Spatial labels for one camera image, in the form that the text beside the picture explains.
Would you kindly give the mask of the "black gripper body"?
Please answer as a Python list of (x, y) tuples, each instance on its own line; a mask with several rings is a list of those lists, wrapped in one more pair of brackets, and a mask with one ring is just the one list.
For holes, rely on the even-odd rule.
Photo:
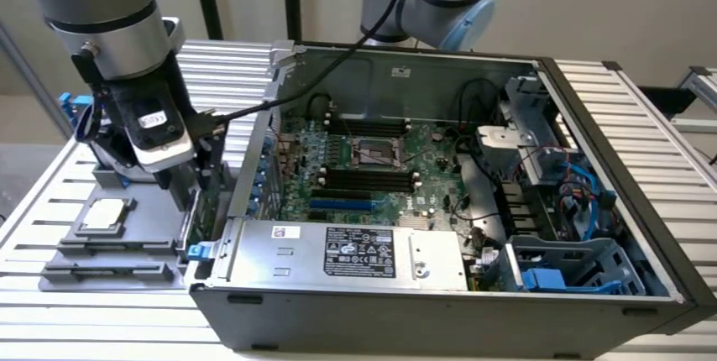
[(135, 152), (175, 144), (187, 135), (189, 93), (178, 67), (106, 83)]

